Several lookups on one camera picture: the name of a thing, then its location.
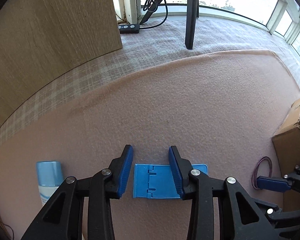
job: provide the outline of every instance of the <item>screw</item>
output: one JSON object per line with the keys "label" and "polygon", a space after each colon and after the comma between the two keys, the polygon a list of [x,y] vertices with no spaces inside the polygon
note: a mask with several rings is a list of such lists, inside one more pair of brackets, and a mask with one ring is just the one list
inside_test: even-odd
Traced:
{"label": "screw", "polygon": [[66,178],[66,183],[69,183],[69,184],[71,184],[71,183],[73,183],[73,182],[74,182],[74,180],[75,180],[75,178],[74,178],[74,177],[68,177],[68,178]]}
{"label": "screw", "polygon": [[236,182],[235,178],[233,178],[233,177],[227,178],[227,181],[228,181],[230,184],[234,184],[234,183]]}
{"label": "screw", "polygon": [[111,173],[111,170],[109,170],[109,169],[104,169],[104,170],[102,170],[101,171],[101,173],[102,173],[102,175],[109,175],[110,173]]}
{"label": "screw", "polygon": [[191,171],[191,174],[194,175],[194,176],[198,176],[200,174],[200,171],[194,169],[194,170]]}

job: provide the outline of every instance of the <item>torn cardboard edge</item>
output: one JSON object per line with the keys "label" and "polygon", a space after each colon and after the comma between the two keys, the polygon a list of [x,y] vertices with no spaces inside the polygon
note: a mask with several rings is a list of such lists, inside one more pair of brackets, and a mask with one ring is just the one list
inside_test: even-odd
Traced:
{"label": "torn cardboard edge", "polygon": [[[281,126],[272,136],[277,153],[281,176],[294,171],[300,165],[300,98],[296,100]],[[284,211],[300,209],[300,193],[287,191],[283,194]]]}

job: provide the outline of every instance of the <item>purple cord loop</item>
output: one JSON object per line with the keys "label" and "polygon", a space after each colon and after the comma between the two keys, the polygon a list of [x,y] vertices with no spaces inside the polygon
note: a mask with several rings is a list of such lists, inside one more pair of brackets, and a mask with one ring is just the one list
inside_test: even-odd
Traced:
{"label": "purple cord loop", "polygon": [[257,177],[258,177],[258,170],[259,170],[259,166],[260,164],[264,161],[268,161],[269,163],[269,178],[271,178],[272,176],[272,161],[269,157],[267,156],[264,156],[260,159],[260,161],[258,161],[256,167],[254,168],[253,170],[253,173],[252,173],[252,177],[251,177],[251,184],[253,186],[254,189],[258,189],[260,190],[261,188],[258,188],[258,185],[257,185]]}

